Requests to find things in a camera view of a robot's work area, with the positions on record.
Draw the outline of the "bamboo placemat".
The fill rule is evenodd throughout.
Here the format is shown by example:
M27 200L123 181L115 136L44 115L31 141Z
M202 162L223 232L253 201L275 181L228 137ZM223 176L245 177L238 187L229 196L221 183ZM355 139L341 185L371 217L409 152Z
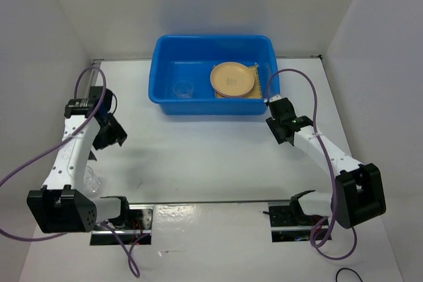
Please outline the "bamboo placemat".
M258 76L258 65L253 65L253 66L247 66L254 74L254 78L255 78L255 84L253 89L244 97L241 98L249 98L249 99L261 99L263 98L263 93L262 93L262 89L261 89L261 84L260 84L260 79ZM217 98L226 98L223 97L219 94L217 94L215 92L215 95Z

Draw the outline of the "clear plastic cup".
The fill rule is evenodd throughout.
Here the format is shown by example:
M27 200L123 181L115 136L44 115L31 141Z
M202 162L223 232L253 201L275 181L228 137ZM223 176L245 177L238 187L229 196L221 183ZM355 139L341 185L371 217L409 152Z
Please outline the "clear plastic cup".
M90 166L85 167L85 174L83 178L83 189L86 194L94 195L101 187L100 178L95 174Z
M178 81L173 86L173 94L177 99L191 99L194 95L194 85L190 81Z

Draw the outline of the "pink plastic plate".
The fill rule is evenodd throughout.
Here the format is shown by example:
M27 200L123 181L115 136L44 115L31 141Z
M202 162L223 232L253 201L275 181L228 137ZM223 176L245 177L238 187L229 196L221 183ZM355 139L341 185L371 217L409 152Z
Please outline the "pink plastic plate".
M214 91L227 98L238 98L247 95L254 87L254 81L227 78L222 81L212 81Z

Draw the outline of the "orange plastic plate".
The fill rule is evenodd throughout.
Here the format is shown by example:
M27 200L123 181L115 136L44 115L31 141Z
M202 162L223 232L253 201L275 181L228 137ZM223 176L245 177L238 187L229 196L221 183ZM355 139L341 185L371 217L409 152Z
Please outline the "orange plastic plate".
M240 98L253 89L255 78L247 66L237 62L224 62L212 69L210 83L219 95Z

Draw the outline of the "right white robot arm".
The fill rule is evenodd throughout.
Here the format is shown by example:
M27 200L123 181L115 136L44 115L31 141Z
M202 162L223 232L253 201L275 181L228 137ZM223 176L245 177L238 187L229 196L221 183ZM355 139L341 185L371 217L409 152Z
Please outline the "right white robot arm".
M386 212L381 172L373 163L352 158L315 129L307 116L298 117L288 98L277 95L266 101L271 116L266 119L278 144L301 149L329 176L334 190L321 193L307 190L291 197L290 219L305 224L312 216L333 217L350 229Z

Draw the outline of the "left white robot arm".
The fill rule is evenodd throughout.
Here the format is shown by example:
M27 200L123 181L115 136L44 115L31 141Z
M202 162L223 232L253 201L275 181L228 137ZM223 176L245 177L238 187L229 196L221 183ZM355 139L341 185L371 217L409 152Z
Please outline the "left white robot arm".
M53 167L39 190L31 190L26 202L44 233L91 232L109 221L117 229L132 220L128 200L121 195L91 199L84 193L84 177L93 151L118 144L128 135L110 111L114 94L91 87L88 98L71 99L65 106L62 145Z

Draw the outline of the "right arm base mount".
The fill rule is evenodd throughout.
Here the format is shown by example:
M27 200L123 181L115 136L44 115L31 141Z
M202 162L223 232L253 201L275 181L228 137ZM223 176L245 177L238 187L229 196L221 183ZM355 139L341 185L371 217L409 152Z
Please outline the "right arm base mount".
M330 194L306 190L289 199L268 202L262 213L269 218L273 242L309 241L312 230L319 242L328 232L330 205Z

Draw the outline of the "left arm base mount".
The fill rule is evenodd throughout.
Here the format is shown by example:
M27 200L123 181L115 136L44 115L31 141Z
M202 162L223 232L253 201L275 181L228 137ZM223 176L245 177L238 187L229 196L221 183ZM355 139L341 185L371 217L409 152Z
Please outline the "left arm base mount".
M150 245L152 240L151 230L153 227L152 205L131 204L129 211L129 221L124 225L115 226L108 222L108 226L112 227L120 240L125 246L132 245ZM91 246L117 246L117 239L103 225L97 225L91 233Z

